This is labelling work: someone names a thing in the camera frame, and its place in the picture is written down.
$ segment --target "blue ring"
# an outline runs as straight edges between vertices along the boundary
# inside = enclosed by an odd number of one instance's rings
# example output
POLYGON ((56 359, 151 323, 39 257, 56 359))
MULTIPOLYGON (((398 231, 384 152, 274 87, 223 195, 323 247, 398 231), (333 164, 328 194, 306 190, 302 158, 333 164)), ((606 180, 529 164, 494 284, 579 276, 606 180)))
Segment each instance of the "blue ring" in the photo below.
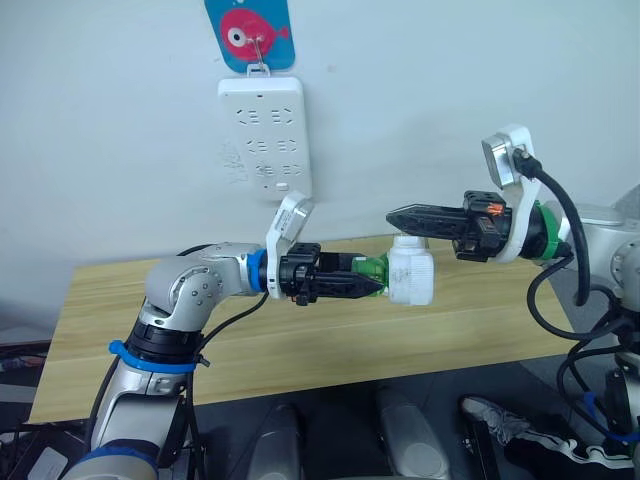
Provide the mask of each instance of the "blue ring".
POLYGON ((247 268, 249 270, 249 285, 256 292, 263 292, 264 290, 260 286, 260 264, 262 263, 262 257, 265 256, 267 251, 263 248, 256 253, 250 253, 247 255, 247 268))
POLYGON ((140 360, 127 351, 121 340, 113 340, 109 344, 109 352, 118 355, 130 367, 153 373, 189 373, 196 369, 195 363, 154 363, 140 360))
POLYGON ((129 447, 100 447, 100 448, 96 448, 95 450, 87 453, 84 457, 82 457, 79 461, 79 463, 82 462, 86 462, 87 460, 91 460, 92 458, 100 458, 100 457, 111 457, 111 456, 116 456, 116 455, 124 455, 127 457, 136 457, 139 458, 140 460, 144 460, 145 462, 147 462, 149 465, 151 465, 151 467, 153 467, 153 469, 156 472, 156 475, 158 474, 158 464, 156 463, 155 459, 151 458, 149 455, 145 455, 142 452, 139 452, 133 448, 129 448, 129 447))

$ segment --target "orange light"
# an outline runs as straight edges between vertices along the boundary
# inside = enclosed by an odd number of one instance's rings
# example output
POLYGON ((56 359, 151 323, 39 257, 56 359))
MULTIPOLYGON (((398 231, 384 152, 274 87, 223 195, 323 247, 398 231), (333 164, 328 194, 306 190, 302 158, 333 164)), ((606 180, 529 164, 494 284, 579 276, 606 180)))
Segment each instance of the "orange light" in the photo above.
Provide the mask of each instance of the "orange light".
POLYGON ((489 206, 487 206, 487 213, 490 215, 502 215, 504 213, 504 205, 490 203, 489 206))

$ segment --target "blue sign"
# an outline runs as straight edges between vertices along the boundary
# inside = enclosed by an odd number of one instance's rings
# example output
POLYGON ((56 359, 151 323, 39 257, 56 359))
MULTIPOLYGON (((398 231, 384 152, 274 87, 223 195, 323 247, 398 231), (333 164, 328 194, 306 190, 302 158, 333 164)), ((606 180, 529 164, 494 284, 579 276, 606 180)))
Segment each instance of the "blue sign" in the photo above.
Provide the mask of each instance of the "blue sign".
POLYGON ((259 55, 271 70, 291 68, 296 55, 287 0, 205 0, 204 4, 231 70, 245 73, 249 64, 258 63, 259 55))

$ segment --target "blue strap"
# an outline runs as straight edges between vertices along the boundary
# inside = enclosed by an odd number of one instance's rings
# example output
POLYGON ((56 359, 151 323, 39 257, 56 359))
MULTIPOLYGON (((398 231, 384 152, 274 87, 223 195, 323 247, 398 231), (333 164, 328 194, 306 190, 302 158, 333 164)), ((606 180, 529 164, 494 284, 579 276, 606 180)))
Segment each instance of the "blue strap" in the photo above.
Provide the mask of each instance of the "blue strap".
POLYGON ((130 447, 96 448, 95 450, 87 453, 84 457, 82 457, 78 463, 86 462, 87 460, 91 460, 92 458, 109 457, 113 455, 124 455, 127 457, 136 457, 136 458, 139 458, 140 460, 144 460, 149 465, 151 465, 151 467, 153 467, 153 469, 156 472, 156 475, 158 474, 158 464, 156 463, 156 460, 154 458, 150 457, 149 455, 145 455, 144 453, 139 452, 138 450, 135 450, 130 447))
POLYGON ((109 344, 109 352, 118 355, 130 367, 153 373, 189 373, 196 369, 195 363, 154 363, 134 357, 127 351, 121 340, 113 340, 109 344))
MULTIPOLYGON (((596 394, 593 392, 585 392, 582 397, 585 405, 587 406, 587 411, 591 418, 593 418, 596 422, 598 421, 598 417, 596 416, 596 394)), ((631 433, 629 435, 618 435, 617 433, 613 433, 607 430, 607 437, 612 438, 613 440, 617 440, 619 442, 640 442, 640 433, 631 433)))
POLYGON ((247 268, 249 269, 249 285, 256 292, 262 292, 260 287, 260 264, 262 263, 262 257, 265 256, 267 251, 263 248, 256 253, 250 253, 247 255, 247 268))

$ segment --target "white bracket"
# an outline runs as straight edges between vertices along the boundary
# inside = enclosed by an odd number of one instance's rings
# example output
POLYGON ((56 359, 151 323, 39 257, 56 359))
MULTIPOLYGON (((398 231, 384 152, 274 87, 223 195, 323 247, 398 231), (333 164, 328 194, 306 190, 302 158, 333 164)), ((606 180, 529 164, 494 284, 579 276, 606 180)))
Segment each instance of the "white bracket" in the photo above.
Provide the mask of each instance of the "white bracket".
POLYGON ((313 210, 313 202, 300 192, 282 199, 267 232, 267 289, 272 298, 284 298, 280 289, 280 258, 291 249, 313 210))
POLYGON ((522 251, 531 209, 540 191, 540 181, 521 175, 513 162, 513 151, 517 148, 535 155, 531 134, 522 125, 507 125, 483 140, 482 147, 491 179, 503 190, 507 205, 513 209, 509 239, 494 259, 498 263, 509 263, 522 251))

